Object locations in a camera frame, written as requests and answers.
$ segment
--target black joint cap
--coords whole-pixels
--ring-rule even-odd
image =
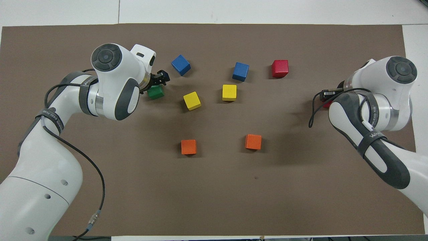
[[[408,59],[400,56],[391,57],[386,63],[386,72],[395,82],[409,84],[417,77],[416,66]]]
[[[115,44],[103,44],[94,50],[91,61],[97,70],[108,72],[120,64],[122,61],[122,52]]]

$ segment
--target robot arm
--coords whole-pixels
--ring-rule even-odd
[[[140,92],[169,81],[162,70],[151,74],[155,56],[140,45],[131,51],[116,44],[101,45],[91,58],[98,77],[77,71],[61,81],[63,86],[21,141],[17,165],[0,185],[0,240],[47,240],[82,184],[78,161],[44,128],[60,135],[71,115],[81,112],[125,119],[135,110]]]
[[[415,79],[416,68],[405,58],[370,60],[344,82],[344,90],[372,92],[340,94],[329,108],[329,119],[382,180],[428,214],[428,157],[397,146],[379,132],[407,124]]]

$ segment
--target wooden block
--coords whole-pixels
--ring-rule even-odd
[[[223,101],[235,101],[236,100],[236,85],[235,84],[224,84],[223,85]]]
[[[248,134],[245,137],[245,148],[260,150],[262,148],[262,136]]]
[[[162,90],[162,85],[154,85],[150,87],[150,89],[147,90],[147,94],[151,99],[161,98],[165,95]]]
[[[182,140],[181,154],[183,155],[196,154],[196,140]]]
[[[187,71],[189,71],[191,68],[189,61],[187,61],[181,54],[177,58],[175,58],[171,62],[171,64],[174,69],[177,70],[178,73],[180,73],[181,76],[187,73]]]
[[[198,107],[201,107],[201,102],[199,101],[198,94],[196,92],[189,93],[183,96],[184,102],[186,102],[186,106],[189,111],[194,110]]]
[[[249,67],[250,66],[248,64],[236,62],[235,68],[233,69],[232,79],[244,82],[245,78],[247,78]]]
[[[272,77],[282,78],[288,74],[288,60],[275,60],[272,64]]]

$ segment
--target cable connector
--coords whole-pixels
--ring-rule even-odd
[[[100,217],[101,210],[97,210],[94,215],[92,215],[91,219],[89,219],[87,230],[91,230],[91,228],[95,225]]]

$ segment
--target gray rubber band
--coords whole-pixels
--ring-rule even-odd
[[[363,139],[361,140],[360,144],[358,144],[357,151],[360,154],[360,156],[364,156],[366,153],[368,147],[377,139],[385,137],[382,133],[380,133],[377,130],[370,131],[367,133]]]
[[[39,116],[44,116],[44,117],[48,118],[49,120],[51,120],[55,124],[55,126],[58,129],[58,132],[60,134],[61,134],[62,130],[64,130],[64,123],[62,123],[61,118],[59,117],[59,115],[57,113],[55,113],[54,110],[43,108],[37,114],[36,118]]]
[[[98,78],[96,76],[90,76],[85,81],[82,82],[80,89],[79,89],[79,105],[82,109],[83,113],[96,116],[91,113],[88,106],[88,96],[89,96],[89,88],[92,84],[95,84],[98,82]]]

